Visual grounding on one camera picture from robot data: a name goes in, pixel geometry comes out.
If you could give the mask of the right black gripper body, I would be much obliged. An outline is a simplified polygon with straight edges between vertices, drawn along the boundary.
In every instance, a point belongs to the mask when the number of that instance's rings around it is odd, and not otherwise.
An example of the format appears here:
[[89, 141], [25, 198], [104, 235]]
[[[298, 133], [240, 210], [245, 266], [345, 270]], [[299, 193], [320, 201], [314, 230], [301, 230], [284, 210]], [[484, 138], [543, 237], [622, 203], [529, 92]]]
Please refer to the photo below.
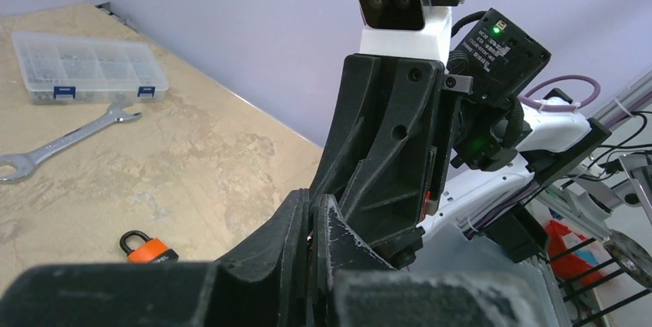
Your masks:
[[551, 59], [551, 53], [495, 8], [467, 15], [452, 28], [473, 28], [448, 59], [450, 75], [473, 79], [461, 103], [456, 155], [451, 165], [496, 171], [510, 163], [524, 139], [524, 109], [518, 96]]

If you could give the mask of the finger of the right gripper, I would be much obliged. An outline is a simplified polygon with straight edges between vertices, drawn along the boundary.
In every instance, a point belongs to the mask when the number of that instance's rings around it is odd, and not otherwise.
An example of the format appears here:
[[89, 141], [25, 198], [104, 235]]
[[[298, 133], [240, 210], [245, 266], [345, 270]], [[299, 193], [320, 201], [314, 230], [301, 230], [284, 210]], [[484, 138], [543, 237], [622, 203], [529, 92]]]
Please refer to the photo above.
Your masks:
[[352, 54], [343, 62], [311, 204], [333, 195], [348, 226], [397, 269], [423, 245], [427, 194], [444, 181], [451, 117], [438, 60]]

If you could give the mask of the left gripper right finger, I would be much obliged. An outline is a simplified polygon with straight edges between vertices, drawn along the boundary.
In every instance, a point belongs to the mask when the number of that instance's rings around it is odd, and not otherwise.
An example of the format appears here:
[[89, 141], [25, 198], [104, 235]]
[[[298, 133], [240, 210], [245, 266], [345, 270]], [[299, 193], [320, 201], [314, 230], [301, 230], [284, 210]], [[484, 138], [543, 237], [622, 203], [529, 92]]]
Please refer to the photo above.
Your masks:
[[313, 250], [317, 325], [547, 325], [537, 288], [518, 273], [396, 269], [346, 223], [333, 195], [316, 205]]

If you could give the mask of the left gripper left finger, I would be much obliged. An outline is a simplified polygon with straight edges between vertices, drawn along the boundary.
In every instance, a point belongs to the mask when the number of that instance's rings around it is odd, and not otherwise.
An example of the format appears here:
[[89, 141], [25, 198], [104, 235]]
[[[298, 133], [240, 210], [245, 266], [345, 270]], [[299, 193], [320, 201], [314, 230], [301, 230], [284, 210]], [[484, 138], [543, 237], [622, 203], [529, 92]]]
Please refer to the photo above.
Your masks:
[[309, 194], [212, 262], [42, 265], [1, 298], [3, 326], [303, 326]]

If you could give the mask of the orange black padlock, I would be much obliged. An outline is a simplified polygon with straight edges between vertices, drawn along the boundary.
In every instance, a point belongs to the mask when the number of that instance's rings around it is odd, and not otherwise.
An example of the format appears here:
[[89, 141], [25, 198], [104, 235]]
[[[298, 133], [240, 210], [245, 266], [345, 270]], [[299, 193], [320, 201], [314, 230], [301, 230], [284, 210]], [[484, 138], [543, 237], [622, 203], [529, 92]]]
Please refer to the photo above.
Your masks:
[[[142, 243], [136, 249], [133, 249], [129, 244], [130, 238], [139, 238]], [[177, 262], [179, 260], [178, 253], [167, 247], [158, 238], [152, 238], [139, 230], [131, 230], [125, 232], [118, 240], [118, 246], [125, 253], [127, 262], [130, 263], [162, 263], [162, 262]]]

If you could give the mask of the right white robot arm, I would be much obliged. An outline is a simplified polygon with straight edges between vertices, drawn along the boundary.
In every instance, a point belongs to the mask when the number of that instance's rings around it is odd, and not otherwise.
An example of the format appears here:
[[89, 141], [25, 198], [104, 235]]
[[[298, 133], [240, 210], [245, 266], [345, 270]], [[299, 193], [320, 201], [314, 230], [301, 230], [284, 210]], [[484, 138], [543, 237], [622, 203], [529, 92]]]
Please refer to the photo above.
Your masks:
[[344, 60], [311, 197], [397, 269], [451, 221], [490, 231], [609, 135], [561, 91], [522, 94], [551, 54], [496, 9], [363, 17], [381, 42]]

